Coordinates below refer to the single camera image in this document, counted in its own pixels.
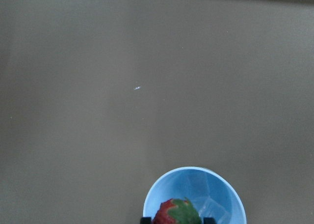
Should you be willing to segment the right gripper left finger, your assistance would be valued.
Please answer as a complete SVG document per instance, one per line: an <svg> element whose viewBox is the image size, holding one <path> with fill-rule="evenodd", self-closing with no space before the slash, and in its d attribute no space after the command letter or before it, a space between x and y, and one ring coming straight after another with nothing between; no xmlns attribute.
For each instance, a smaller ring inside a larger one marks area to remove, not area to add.
<svg viewBox="0 0 314 224"><path fill-rule="evenodd" d="M151 224L151 217L142 217L140 219L140 224Z"/></svg>

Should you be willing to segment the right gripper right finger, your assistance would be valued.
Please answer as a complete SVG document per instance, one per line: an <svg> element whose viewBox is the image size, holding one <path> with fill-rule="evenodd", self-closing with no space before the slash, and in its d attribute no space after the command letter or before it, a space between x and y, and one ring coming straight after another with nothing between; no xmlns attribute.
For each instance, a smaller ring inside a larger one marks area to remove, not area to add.
<svg viewBox="0 0 314 224"><path fill-rule="evenodd" d="M214 224L214 218L212 217L204 217L203 221L204 221L204 224Z"/></svg>

